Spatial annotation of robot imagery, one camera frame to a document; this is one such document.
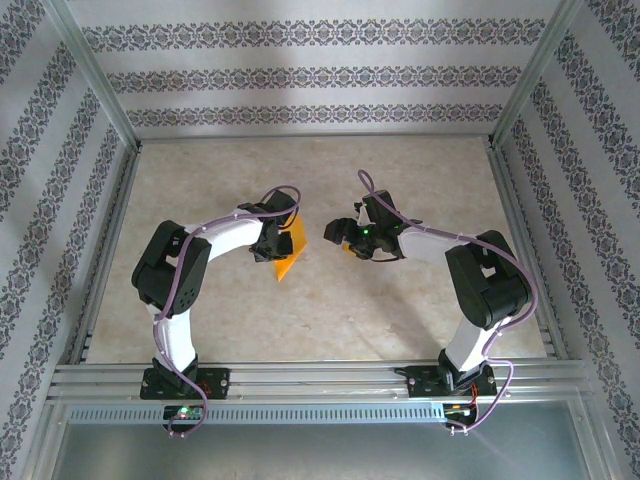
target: enclosure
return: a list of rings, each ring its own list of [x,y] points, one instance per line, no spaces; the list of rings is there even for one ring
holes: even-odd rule
[[[172,478],[178,453],[194,478],[640,477],[637,0],[1,9],[3,478]],[[323,239],[360,168],[412,219],[502,232],[540,289],[469,438],[394,374],[435,365],[463,318],[446,265]],[[140,398],[156,345],[133,269],[160,222],[281,184],[307,245],[280,282],[244,248],[209,264],[191,331],[228,397],[197,448],[165,442],[177,403]]]

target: aluminum frame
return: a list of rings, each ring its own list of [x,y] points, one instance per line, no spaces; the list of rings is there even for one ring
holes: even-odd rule
[[[509,130],[529,100],[529,94],[533,91],[549,60],[553,57],[553,52],[560,44],[583,3],[583,0],[561,0],[558,4],[549,20],[549,25],[542,33],[533,55],[498,118],[496,127],[491,134],[492,143],[495,146],[500,147],[508,137]]]
[[[98,320],[102,297],[107,288],[109,270],[111,270],[111,263],[116,253],[118,238],[120,237],[124,216],[127,211],[127,204],[129,203],[133,182],[138,170],[140,152],[141,148],[131,147],[127,149],[126,155],[133,155],[133,157],[130,157],[128,162],[125,157],[121,167],[122,170],[118,173],[118,177],[121,177],[122,181],[114,186],[114,192],[109,202],[113,209],[113,215],[107,215],[105,217],[105,224],[102,227],[102,231],[104,232],[103,238],[105,239],[104,250],[103,254],[94,260],[97,262],[95,264],[94,274],[96,276],[96,282],[89,291],[85,314],[82,316],[80,325],[78,325],[78,333],[75,341],[70,345],[71,352],[68,362],[71,364],[78,364],[83,361],[83,352],[85,348],[87,348],[87,335],[93,330]]]
[[[491,171],[493,172],[493,178],[495,180],[496,188],[498,189],[498,195],[502,202],[502,208],[507,217],[507,225],[513,238],[514,247],[518,253],[518,257],[522,261],[525,267],[529,269],[538,285],[544,285],[544,279],[542,278],[542,272],[540,266],[536,261],[535,252],[533,250],[533,244],[527,231],[526,222],[520,207],[518,206],[518,199],[516,198],[515,191],[511,179],[506,173],[506,163],[502,156],[502,152],[499,148],[489,142],[485,142],[485,151],[489,160]],[[536,311],[536,318],[538,320],[538,326],[542,341],[545,344],[552,347],[553,356],[556,356],[560,360],[566,360],[569,358],[567,349],[565,348],[562,333],[560,327],[553,313],[551,307],[551,300],[549,299],[549,293],[544,288],[539,288],[540,298],[538,302],[538,309]]]
[[[42,0],[47,14],[60,32],[64,43],[69,48],[82,74],[93,89],[100,104],[107,112],[109,120],[127,147],[137,148],[140,139],[137,137],[129,117],[118,101],[113,87],[98,63],[87,39],[76,23],[65,0]]]
[[[593,407],[592,391],[581,361],[555,359],[513,359],[516,374],[504,403],[564,402],[568,405],[575,433],[581,446],[591,478],[619,479],[611,444],[603,435],[602,419]],[[282,406],[313,409],[345,406],[347,409],[371,406],[389,408],[421,408],[451,403],[450,397],[409,398],[405,378],[394,368],[407,365],[435,365],[433,360],[391,362],[283,362],[283,363],[227,363],[205,364],[231,370],[227,400],[210,400],[212,408],[247,409],[251,406]],[[29,454],[24,478],[49,479],[64,438],[66,425],[74,409],[87,407],[115,408],[127,412],[145,406],[183,405],[184,401],[146,401],[139,397],[140,384],[149,365],[60,365],[49,388],[43,415]],[[496,366],[496,382],[500,388],[507,369]],[[492,401],[482,397],[480,403]],[[236,415],[234,424],[251,423],[249,418]],[[416,419],[416,421],[434,421]],[[103,424],[122,423],[117,416]],[[372,423],[363,418],[362,423]],[[77,416],[74,423],[82,423]],[[282,423],[278,421],[263,423]]]

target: black bracket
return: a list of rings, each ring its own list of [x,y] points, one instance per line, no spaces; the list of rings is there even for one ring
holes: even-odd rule
[[[291,208],[296,204],[295,200],[286,193],[276,190],[266,203],[243,203],[238,208],[251,213],[273,213]],[[262,231],[258,241],[251,245],[250,251],[256,262],[271,262],[282,260],[293,253],[293,241],[290,232],[281,232],[281,227],[287,223],[291,216],[285,213],[279,217],[261,218]]]
[[[513,255],[500,232],[489,230],[476,238]],[[445,253],[460,309],[478,328],[489,330],[513,316],[531,298],[531,286],[511,262],[468,243]],[[493,269],[488,277],[485,272]]]
[[[229,392],[228,368],[198,367],[198,358],[184,370],[184,375],[194,381],[209,400],[225,400]],[[165,368],[155,358],[153,368],[147,368],[140,387],[142,400],[200,400],[200,394],[183,382],[175,373]]]
[[[496,395],[498,393],[493,369],[489,365],[485,365],[473,380],[453,392],[442,381],[438,365],[409,365],[404,368],[396,368],[394,372],[407,379],[409,398],[471,395],[471,386],[474,384],[478,388],[478,395],[480,396]]]
[[[154,305],[159,310],[165,307],[176,273],[176,267],[167,258],[179,255],[187,236],[182,225],[167,220],[158,225],[151,237],[131,276],[131,283],[138,290],[140,300],[147,305]],[[203,238],[194,238],[189,244],[168,318],[186,312],[195,302],[200,293],[210,251],[211,244]]]
[[[389,192],[379,190],[376,194],[390,206],[394,206]],[[324,239],[336,245],[342,245],[346,241],[349,250],[361,260],[371,260],[377,249],[390,253],[395,259],[404,258],[398,244],[398,235],[409,225],[389,212],[372,195],[363,197],[362,203],[355,203],[354,206],[358,213],[361,208],[366,208],[371,223],[360,226],[353,218],[337,218],[325,227]]]

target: gray metal panel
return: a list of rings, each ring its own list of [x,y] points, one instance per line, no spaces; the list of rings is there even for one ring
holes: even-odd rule
[[[468,437],[439,425],[68,425],[54,478],[589,478],[566,405],[504,405]]]
[[[159,405],[77,406],[71,410],[70,424],[77,425],[158,425],[164,408]],[[442,403],[365,405],[214,405],[209,408],[209,425],[335,425],[380,423],[441,423]],[[193,424],[195,421],[176,421]]]

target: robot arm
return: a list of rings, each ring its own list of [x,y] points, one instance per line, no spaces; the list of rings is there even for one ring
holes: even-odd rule
[[[393,207],[387,191],[376,193]],[[419,259],[448,266],[464,317],[451,343],[440,353],[438,380],[450,393],[466,390],[469,382],[484,370],[487,342],[530,300],[527,281],[516,267],[494,252],[411,227],[372,195],[364,197],[355,207],[359,220],[334,220],[326,227],[325,239],[346,243],[363,260],[372,259],[380,249],[396,259]],[[496,231],[476,238],[512,255],[506,240]]]
[[[156,351],[154,368],[160,375],[178,388],[186,388],[173,373],[175,370],[187,377],[195,376],[197,355],[191,342],[190,311],[200,292],[208,262],[238,247],[251,246],[256,262],[286,258],[293,252],[291,236],[280,232],[289,214],[278,217],[261,217],[261,213],[273,213],[295,205],[285,193],[276,190],[266,203],[243,204],[230,217],[237,220],[212,226],[198,233],[189,243],[175,298],[166,318],[158,321],[158,336],[164,355]],[[254,218],[242,218],[255,215]],[[136,266],[133,286],[140,299],[156,319],[165,309],[176,267],[170,258],[176,258],[189,234],[201,225],[185,227],[172,221],[161,223]]]

